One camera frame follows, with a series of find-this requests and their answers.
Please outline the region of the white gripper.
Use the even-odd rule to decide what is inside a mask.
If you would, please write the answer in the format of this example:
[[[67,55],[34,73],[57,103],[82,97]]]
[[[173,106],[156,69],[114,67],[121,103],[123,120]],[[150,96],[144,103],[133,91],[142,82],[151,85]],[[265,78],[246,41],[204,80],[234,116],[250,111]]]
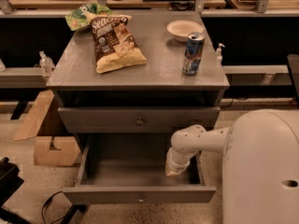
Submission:
[[[170,147],[166,154],[165,175],[170,177],[182,174],[190,165],[191,158],[195,155],[195,151],[183,153]]]

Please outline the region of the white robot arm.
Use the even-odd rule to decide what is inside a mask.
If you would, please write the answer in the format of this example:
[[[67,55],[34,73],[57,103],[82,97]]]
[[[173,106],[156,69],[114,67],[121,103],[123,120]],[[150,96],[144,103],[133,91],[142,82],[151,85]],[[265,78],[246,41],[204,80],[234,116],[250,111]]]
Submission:
[[[178,130],[165,174],[181,175],[200,151],[222,154],[223,224],[299,224],[298,110],[254,110],[229,127]]]

